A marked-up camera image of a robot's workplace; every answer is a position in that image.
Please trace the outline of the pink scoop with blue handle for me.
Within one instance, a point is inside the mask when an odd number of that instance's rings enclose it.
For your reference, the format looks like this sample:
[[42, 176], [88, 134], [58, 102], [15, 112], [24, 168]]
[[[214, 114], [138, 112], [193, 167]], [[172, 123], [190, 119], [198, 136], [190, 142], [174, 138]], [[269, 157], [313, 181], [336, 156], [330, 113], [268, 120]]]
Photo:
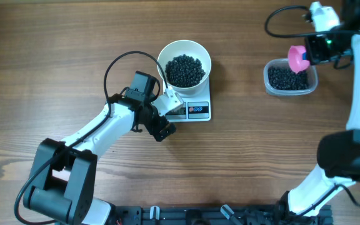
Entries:
[[289, 67], [294, 73], [304, 71], [311, 65], [307, 57], [307, 50], [304, 46], [291, 46], [287, 54], [287, 59]]

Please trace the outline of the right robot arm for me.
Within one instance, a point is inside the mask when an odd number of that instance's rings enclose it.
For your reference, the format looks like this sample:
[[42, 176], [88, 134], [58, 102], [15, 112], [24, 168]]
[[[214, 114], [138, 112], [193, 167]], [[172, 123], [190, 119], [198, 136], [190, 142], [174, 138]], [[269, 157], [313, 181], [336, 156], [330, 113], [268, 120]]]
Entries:
[[354, 65], [354, 84], [345, 130], [321, 139], [315, 168], [276, 206], [276, 218], [288, 223], [303, 223], [317, 216], [339, 191], [360, 182], [360, 1], [344, 1], [341, 13], [313, 2], [306, 8], [306, 20], [314, 31], [302, 35], [304, 45], [289, 49], [291, 70], [298, 73], [321, 63], [337, 64], [349, 56]]

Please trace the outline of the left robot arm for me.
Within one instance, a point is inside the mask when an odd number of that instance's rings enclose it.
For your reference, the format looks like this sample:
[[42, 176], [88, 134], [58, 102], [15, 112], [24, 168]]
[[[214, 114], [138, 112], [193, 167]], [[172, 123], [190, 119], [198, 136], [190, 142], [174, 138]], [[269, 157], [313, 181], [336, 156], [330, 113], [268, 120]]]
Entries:
[[140, 124], [162, 141], [176, 130], [165, 114], [182, 105], [180, 96], [169, 91], [156, 99], [136, 91], [109, 97], [100, 114], [77, 133], [61, 141], [47, 138], [38, 146], [16, 201], [49, 217], [49, 223], [117, 224], [114, 205], [94, 197], [98, 160]]

